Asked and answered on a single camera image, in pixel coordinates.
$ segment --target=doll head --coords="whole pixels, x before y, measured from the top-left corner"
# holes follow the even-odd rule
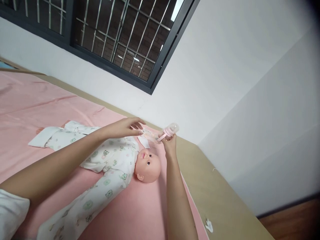
[[[142,149],[137,156],[134,173],[145,183],[152,183],[158,179],[161,172],[161,162],[157,155]]]

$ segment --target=window frame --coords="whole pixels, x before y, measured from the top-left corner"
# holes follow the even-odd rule
[[[14,9],[3,4],[0,4],[0,17],[55,44],[58,47],[65,49],[66,51],[76,55],[77,57],[80,57],[83,60],[94,64],[95,66],[152,95],[199,1],[200,0],[183,1],[180,11],[171,27],[171,30],[165,40],[165,43],[160,54],[158,55],[157,60],[155,61],[154,67],[147,81],[140,79],[139,77],[127,72],[114,63],[111,63],[108,60],[85,49],[84,47],[81,47],[80,45],[74,43],[74,26],[76,21],[74,10],[77,4],[77,1],[75,0],[67,0],[66,3],[64,35],[60,35],[59,33],[54,32],[48,27],[45,27],[40,23],[29,19],[25,15],[21,15]]]

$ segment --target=wooden bed frame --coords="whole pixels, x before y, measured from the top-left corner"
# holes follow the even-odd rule
[[[0,60],[18,69],[1,69],[0,71],[32,74],[40,79],[59,86],[69,92],[83,97],[91,102],[102,105],[114,112],[127,117],[133,115],[93,97],[71,85],[45,74],[21,69],[20,66],[5,59]],[[151,128],[159,127],[147,123]],[[205,157],[197,145],[178,137],[177,156],[181,173],[187,183],[191,196],[197,206],[201,219],[205,224],[208,218],[213,225],[213,233],[207,230],[210,240],[268,240],[273,239],[260,221],[250,212],[240,197],[234,192],[218,170]]]

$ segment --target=pink sheet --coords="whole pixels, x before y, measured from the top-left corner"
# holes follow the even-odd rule
[[[0,182],[52,152],[27,145],[39,127],[61,126],[68,119],[88,126],[104,126],[123,117],[35,76],[0,72]],[[162,145],[151,151],[162,161],[159,179],[152,184],[133,179],[92,221],[80,239],[166,239],[165,153]],[[44,221],[101,176],[77,168],[42,204],[29,211],[16,236],[34,238]],[[187,194],[199,239],[208,239],[188,190]]]

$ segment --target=window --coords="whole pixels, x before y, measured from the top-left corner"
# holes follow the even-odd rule
[[[152,94],[199,0],[0,0],[0,16]]]

